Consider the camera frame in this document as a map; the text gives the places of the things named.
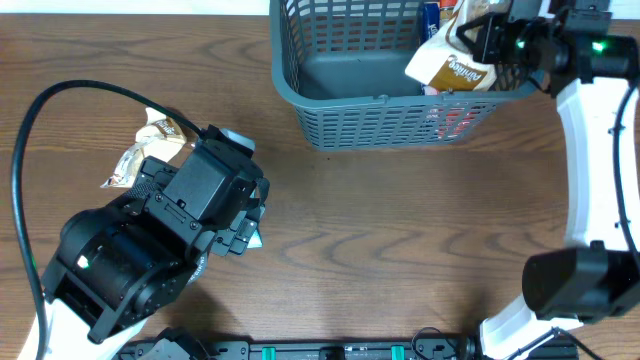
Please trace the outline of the beige dried mushroom bag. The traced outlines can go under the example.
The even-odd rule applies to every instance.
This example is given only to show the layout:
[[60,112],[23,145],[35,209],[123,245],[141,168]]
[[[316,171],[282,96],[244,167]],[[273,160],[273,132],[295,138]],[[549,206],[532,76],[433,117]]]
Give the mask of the beige dried mushroom bag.
[[405,74],[438,92],[488,91],[497,79],[495,66],[474,61],[456,30],[490,12],[506,12],[510,5],[510,0],[458,1],[451,18],[415,52]]

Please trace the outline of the blue tissue pack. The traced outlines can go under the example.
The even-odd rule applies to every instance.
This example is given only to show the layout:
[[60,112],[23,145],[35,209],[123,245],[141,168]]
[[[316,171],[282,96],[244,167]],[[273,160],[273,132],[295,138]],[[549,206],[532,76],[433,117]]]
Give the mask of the blue tissue pack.
[[438,2],[425,2],[421,6],[421,42],[433,38],[440,29],[440,6]]

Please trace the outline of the orange noodle packet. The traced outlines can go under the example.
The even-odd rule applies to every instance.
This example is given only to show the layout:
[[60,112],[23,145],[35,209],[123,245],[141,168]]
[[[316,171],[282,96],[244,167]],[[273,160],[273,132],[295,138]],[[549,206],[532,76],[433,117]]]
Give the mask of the orange noodle packet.
[[439,0],[441,22],[447,22],[454,16],[456,4],[457,0]]

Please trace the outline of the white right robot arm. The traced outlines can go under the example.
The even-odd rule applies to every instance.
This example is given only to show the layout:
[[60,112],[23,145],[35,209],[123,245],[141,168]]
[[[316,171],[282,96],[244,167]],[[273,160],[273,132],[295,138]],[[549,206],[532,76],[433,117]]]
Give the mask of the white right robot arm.
[[564,246],[529,258],[522,292],[459,341],[460,359],[526,359],[639,302],[639,46],[605,1],[462,1],[457,38],[483,64],[545,72],[567,156]]

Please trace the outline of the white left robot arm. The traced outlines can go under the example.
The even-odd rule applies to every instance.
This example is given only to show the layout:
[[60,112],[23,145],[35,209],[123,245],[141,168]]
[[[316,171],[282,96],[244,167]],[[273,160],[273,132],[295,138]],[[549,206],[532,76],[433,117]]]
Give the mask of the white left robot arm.
[[269,182],[254,141],[209,127],[179,167],[145,157],[133,186],[71,217],[41,278],[21,358],[110,359],[205,271],[260,238]]

